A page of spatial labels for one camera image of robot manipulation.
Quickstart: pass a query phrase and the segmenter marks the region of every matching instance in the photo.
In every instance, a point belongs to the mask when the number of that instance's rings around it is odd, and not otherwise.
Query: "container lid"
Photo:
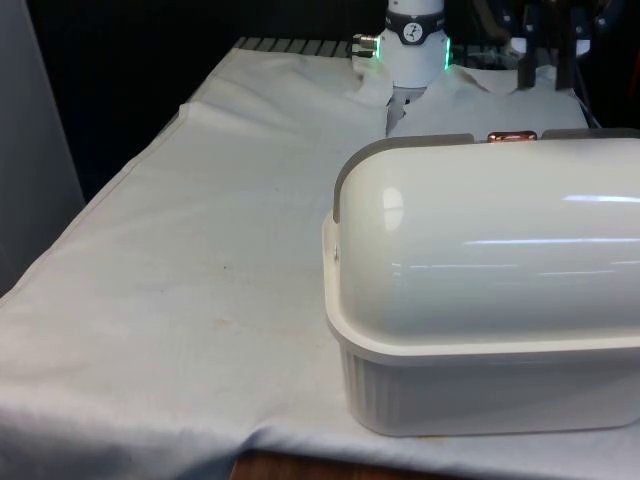
[[[578,136],[356,154],[325,222],[334,330],[397,354],[640,346],[640,140]]]

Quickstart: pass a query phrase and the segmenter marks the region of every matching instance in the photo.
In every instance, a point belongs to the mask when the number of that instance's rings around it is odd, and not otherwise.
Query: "black band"
[[[387,10],[387,28],[404,45],[422,45],[429,35],[444,28],[444,11],[432,15],[403,15]]]

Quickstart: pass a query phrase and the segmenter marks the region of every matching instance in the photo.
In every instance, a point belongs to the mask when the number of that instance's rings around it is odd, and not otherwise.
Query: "white cloth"
[[[394,439],[349,415],[321,224],[384,136],[388,98],[360,86],[345,60],[233,51],[32,266],[0,303],[0,478],[223,479],[249,448],[637,477],[638,426]]]
[[[394,137],[471,133],[486,140],[491,132],[586,128],[573,92],[555,90],[553,67],[541,67],[536,86],[518,91],[517,71],[472,70],[453,66],[407,105]]]

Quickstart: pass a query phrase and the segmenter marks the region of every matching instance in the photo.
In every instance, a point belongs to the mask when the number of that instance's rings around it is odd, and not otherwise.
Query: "gray wall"
[[[28,10],[0,1],[0,295],[83,206]]]

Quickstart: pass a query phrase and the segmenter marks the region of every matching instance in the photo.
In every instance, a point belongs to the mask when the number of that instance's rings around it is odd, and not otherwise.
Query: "stain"
[[[231,325],[231,322],[229,320],[225,320],[224,318],[216,318],[213,321],[213,324],[216,327],[228,327],[229,325]]]

